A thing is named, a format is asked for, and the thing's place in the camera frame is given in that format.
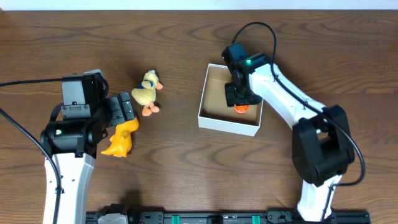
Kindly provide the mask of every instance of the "wooden table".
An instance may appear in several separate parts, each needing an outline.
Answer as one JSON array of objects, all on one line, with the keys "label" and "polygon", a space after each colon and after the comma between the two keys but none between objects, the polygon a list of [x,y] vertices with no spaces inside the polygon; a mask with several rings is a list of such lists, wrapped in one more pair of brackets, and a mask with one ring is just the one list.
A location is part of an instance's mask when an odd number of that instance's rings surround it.
[{"label": "wooden table", "polygon": [[[357,187],[338,188],[333,207],[367,209],[373,223],[398,216],[398,17],[394,11],[73,11],[4,12],[0,82],[59,78],[100,68],[110,95],[131,91],[156,69],[159,114],[141,117],[128,158],[98,154],[88,210],[111,203],[166,210],[295,207],[302,180],[291,160],[291,131],[269,106],[255,137],[200,129],[197,114],[208,63],[245,23],[277,32],[276,63],[326,105],[341,105],[367,165]],[[263,27],[239,40],[271,54]],[[62,102],[60,83],[8,86],[0,105],[34,136]],[[142,107],[134,102],[134,108]],[[0,223],[41,223],[44,157],[0,119]],[[110,145],[102,141],[98,150]],[[357,178],[358,160],[343,181]]]}]

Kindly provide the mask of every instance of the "yellow dinosaur toy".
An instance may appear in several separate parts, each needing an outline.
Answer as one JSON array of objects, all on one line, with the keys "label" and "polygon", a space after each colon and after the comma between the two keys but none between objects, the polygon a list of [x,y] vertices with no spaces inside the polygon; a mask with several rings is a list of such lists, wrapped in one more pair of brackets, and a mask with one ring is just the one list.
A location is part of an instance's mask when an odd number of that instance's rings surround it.
[{"label": "yellow dinosaur toy", "polygon": [[137,130],[138,127],[139,123],[136,117],[117,125],[115,134],[109,139],[112,142],[111,146],[101,153],[116,157],[127,157],[127,153],[131,150],[132,146],[131,133]]},{"label": "yellow dinosaur toy", "polygon": [[159,112],[159,107],[155,106],[156,90],[163,89],[163,85],[159,82],[155,70],[148,71],[144,75],[144,81],[131,91],[132,97],[142,106],[142,115],[149,116],[152,112]]}]

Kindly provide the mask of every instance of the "open box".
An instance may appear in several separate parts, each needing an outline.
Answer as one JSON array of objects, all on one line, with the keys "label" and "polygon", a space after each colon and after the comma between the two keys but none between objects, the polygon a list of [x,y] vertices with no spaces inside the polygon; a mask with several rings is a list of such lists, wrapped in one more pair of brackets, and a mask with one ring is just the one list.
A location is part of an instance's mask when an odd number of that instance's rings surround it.
[{"label": "open box", "polygon": [[228,108],[225,83],[232,82],[224,65],[209,64],[200,100],[198,123],[200,128],[254,136],[261,123],[262,102],[250,105],[248,112],[238,114]]}]

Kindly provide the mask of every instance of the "black cable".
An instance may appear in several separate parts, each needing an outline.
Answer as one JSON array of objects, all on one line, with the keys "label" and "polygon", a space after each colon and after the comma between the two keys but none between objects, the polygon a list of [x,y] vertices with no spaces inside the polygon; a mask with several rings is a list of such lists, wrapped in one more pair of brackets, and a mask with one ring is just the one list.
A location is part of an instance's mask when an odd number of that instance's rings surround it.
[{"label": "black cable", "polygon": [[275,53],[276,53],[277,38],[276,38],[275,32],[274,32],[274,30],[272,29],[271,26],[269,26],[268,24],[263,23],[263,22],[250,22],[250,23],[246,24],[244,27],[242,27],[242,28],[236,33],[234,39],[232,40],[232,44],[235,43],[236,38],[237,38],[238,35],[242,32],[243,29],[245,29],[245,28],[248,27],[248,26],[254,25],[254,24],[258,24],[258,25],[262,25],[262,26],[267,27],[267,28],[271,31],[272,36],[273,36],[273,38],[274,38],[274,49],[273,49],[272,57],[271,57],[271,73],[272,73],[272,76],[274,77],[275,81],[276,81],[287,93],[289,93],[293,98],[295,98],[298,102],[300,102],[301,104],[303,104],[304,107],[307,107],[308,109],[314,111],[317,115],[321,116],[321,117],[322,117],[323,119],[325,119],[329,124],[331,124],[332,126],[334,126],[339,132],[341,132],[341,133],[346,137],[346,139],[349,141],[349,143],[354,147],[354,149],[355,149],[355,151],[356,151],[356,153],[357,153],[357,155],[358,155],[359,162],[361,163],[361,175],[359,176],[359,178],[358,178],[357,180],[355,180],[355,181],[353,181],[353,182],[348,182],[348,183],[331,184],[331,185],[329,186],[329,192],[328,192],[328,196],[327,196],[327,200],[326,200],[326,205],[325,205],[325,208],[323,209],[323,213],[322,213],[322,221],[323,221],[323,220],[325,219],[326,210],[327,210],[327,208],[328,208],[328,206],[329,206],[329,199],[330,199],[330,196],[331,196],[331,192],[333,191],[333,188],[334,188],[334,187],[339,187],[339,186],[341,186],[341,187],[347,187],[347,186],[353,186],[353,185],[359,184],[359,183],[364,179],[364,177],[365,177],[365,172],[366,172],[365,161],[364,161],[363,156],[362,156],[362,153],[361,153],[361,151],[359,150],[359,147],[356,145],[354,139],[353,139],[349,134],[347,134],[347,133],[344,131],[344,129],[343,129],[336,121],[333,121],[333,120],[330,119],[328,116],[324,115],[321,111],[318,111],[316,108],[314,108],[314,107],[312,107],[311,105],[309,105],[307,101],[301,99],[299,96],[297,96],[294,92],[292,92],[290,89],[288,89],[288,88],[279,80],[278,76],[275,74],[275,71],[274,71],[274,59],[275,59]]},{"label": "black cable", "polygon": [[4,110],[0,108],[0,114],[3,115],[11,124],[13,124],[17,129],[22,131],[30,140],[32,140],[33,143],[36,144],[37,147],[43,152],[44,156],[49,160],[50,165],[52,169],[54,170],[55,174],[55,179],[57,181],[57,188],[55,189],[57,196],[55,198],[55,208],[54,208],[54,216],[53,216],[53,224],[57,223],[58,220],[58,211],[59,211],[59,206],[60,206],[60,199],[61,199],[61,193],[62,193],[62,186],[61,186],[61,177],[60,174],[58,173],[57,166],[55,165],[54,161],[52,160],[51,156],[48,154],[48,152],[44,149],[44,147],[41,145],[41,143],[38,142],[38,140],[31,135],[24,127],[22,127],[20,124],[17,123],[14,119],[12,119]]},{"label": "black cable", "polygon": [[49,78],[43,80],[23,80],[23,81],[14,81],[14,82],[7,82],[7,83],[0,83],[0,87],[9,86],[9,85],[17,85],[17,84],[28,84],[28,83],[44,83],[44,82],[57,82],[62,81],[62,78]]}]

